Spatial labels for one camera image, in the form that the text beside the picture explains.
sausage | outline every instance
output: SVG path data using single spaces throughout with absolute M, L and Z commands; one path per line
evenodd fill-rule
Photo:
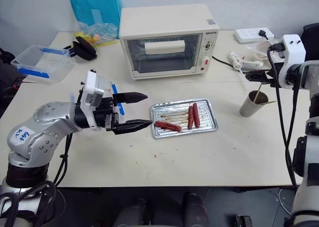
M 193 113 L 194 113 L 195 127 L 199 128 L 200 127 L 200 120 L 199 120 L 199 115 L 198 115 L 197 103 L 193 104 Z
M 187 126 L 189 130 L 193 128 L 193 123 L 194 123 L 193 107 L 190 106 L 188 108 L 188 126 Z
M 172 131 L 181 132 L 181 127 L 180 126 L 177 126 L 177 125 L 174 125 L 174 124 L 171 124 L 171 123 L 167 123 L 167 122 L 163 122 L 163 121 L 156 121 L 155 122 L 155 126 L 156 127 L 161 127 L 163 129 L 169 129 L 169 130 L 172 130 Z

baking tray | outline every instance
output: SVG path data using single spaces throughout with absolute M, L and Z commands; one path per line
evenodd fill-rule
M 193 128 L 189 130 L 187 128 L 188 107 L 195 102 L 197 103 L 200 127 L 196 128 L 193 124 Z M 210 101 L 205 98 L 156 104 L 151 107 L 151 119 L 153 120 L 153 123 L 155 123 L 155 121 L 164 121 L 181 127 L 181 132 L 177 132 L 152 125 L 154 138 L 218 130 L 217 121 L 215 119 Z

white label on robot arm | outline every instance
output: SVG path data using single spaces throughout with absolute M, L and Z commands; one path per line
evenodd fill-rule
M 15 146 L 23 144 L 29 137 L 34 134 L 34 131 L 27 128 L 26 126 L 21 126 L 18 128 L 11 136 L 10 142 Z

table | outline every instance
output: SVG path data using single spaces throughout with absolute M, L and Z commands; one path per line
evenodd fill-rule
M 249 56 L 245 45 L 233 40 L 233 31 L 221 31 L 214 56 L 227 61 L 234 51 Z M 73 34 L 60 32 L 51 47 L 71 43 Z M 6 176 L 9 149 L 6 137 L 18 123 L 50 101 L 69 101 L 70 93 L 78 94 L 80 81 L 95 68 L 98 75 L 116 83 L 119 92 L 137 91 L 148 99 L 126 104 L 127 119 L 150 119 L 150 107 L 157 103 L 208 98 L 217 123 L 216 132 L 183 135 L 155 140 L 151 127 L 124 136 L 113 132 L 83 130 L 73 135 L 69 151 L 68 172 L 61 187 L 124 186 L 282 186 L 290 185 L 285 164 L 276 103 L 263 107 L 250 118 L 239 114 L 248 92 L 231 67 L 212 60 L 204 75 L 132 80 L 119 43 L 98 49 L 98 58 L 87 62 L 79 58 L 72 71 L 60 82 L 46 85 L 24 83 L 0 121 L 0 178 Z M 258 83 L 247 83 L 256 90 Z M 275 90 L 263 86 L 270 100 Z M 292 96 L 281 90 L 285 125 L 290 122 Z M 300 91 L 291 140 L 291 153 L 297 138 L 305 133 L 310 105 L 309 93 Z M 55 151 L 49 179 L 53 180 L 64 152 L 65 139 Z

power strip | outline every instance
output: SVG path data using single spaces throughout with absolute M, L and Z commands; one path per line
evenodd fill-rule
M 258 35 L 260 30 L 263 30 L 266 32 L 266 36 L 269 40 L 275 38 L 275 35 L 266 27 L 237 29 L 237 30 L 235 30 L 234 38 L 240 44 L 260 41 L 264 38 L 264 37 Z

